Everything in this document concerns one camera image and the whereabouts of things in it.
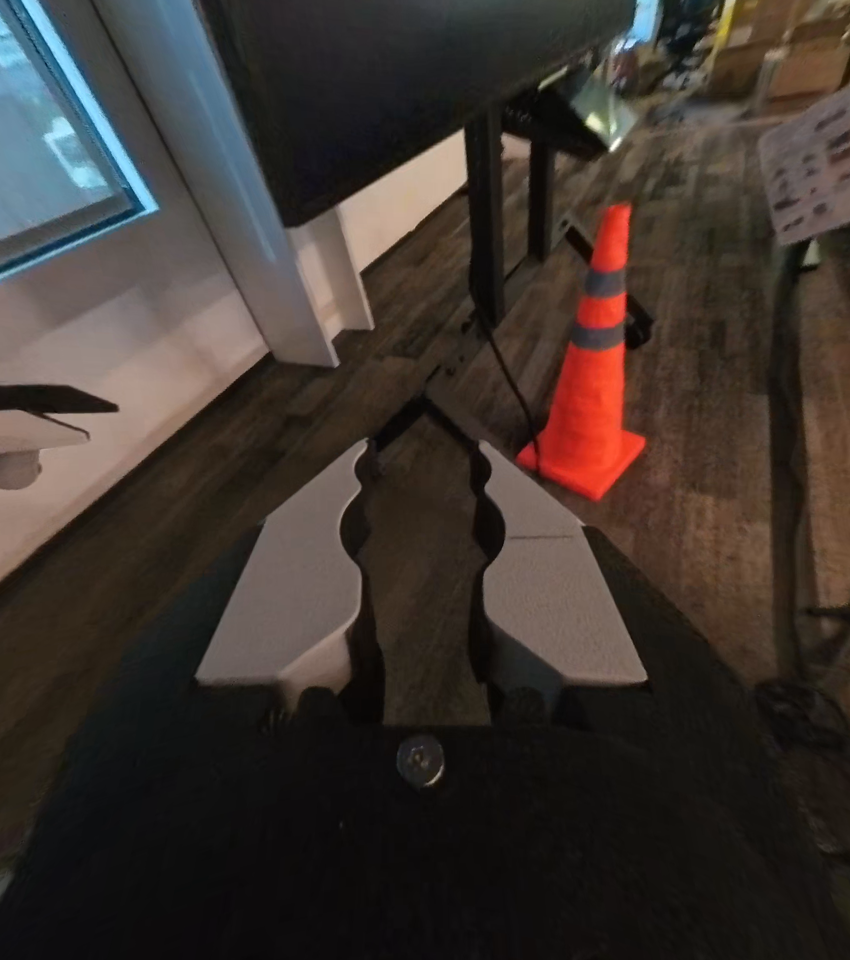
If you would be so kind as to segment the black light stand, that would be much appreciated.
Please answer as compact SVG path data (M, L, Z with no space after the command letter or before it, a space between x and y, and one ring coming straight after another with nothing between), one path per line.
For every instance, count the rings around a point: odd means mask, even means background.
M770 456L771 635L779 672L839 703L850 694L850 600L817 591L810 456L802 381L802 281L821 269L818 241L784 248L771 288L767 399Z

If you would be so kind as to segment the white sign board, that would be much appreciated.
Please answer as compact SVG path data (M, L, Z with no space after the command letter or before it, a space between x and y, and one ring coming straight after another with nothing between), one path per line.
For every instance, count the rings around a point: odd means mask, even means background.
M850 86L763 134L758 158L780 247L850 225Z

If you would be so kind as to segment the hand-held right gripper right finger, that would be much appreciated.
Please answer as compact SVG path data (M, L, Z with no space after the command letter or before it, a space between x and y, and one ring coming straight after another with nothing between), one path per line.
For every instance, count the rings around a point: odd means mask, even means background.
M470 656L491 690L630 689L647 670L584 525L490 442L471 454L479 573Z

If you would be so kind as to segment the window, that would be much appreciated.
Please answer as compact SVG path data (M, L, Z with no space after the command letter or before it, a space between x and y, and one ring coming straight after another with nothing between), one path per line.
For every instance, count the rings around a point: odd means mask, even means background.
M159 206L41 2L0 2L0 280Z

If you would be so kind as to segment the orange traffic cone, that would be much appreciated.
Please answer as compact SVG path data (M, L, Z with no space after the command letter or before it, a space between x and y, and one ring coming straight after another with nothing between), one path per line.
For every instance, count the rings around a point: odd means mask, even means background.
M547 424L516 457L519 467L593 502L647 442L623 426L631 213L623 202L602 215Z

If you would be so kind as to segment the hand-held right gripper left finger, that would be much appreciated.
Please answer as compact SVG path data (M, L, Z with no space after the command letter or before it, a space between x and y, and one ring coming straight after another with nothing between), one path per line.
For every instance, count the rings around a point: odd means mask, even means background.
M360 439L269 513L195 672L203 687L346 687L362 573L345 544Z

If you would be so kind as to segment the dark display screen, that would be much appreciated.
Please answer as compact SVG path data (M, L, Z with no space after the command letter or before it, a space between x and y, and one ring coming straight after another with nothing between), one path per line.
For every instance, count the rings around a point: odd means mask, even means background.
M627 1L210 1L285 227L430 150L634 19Z

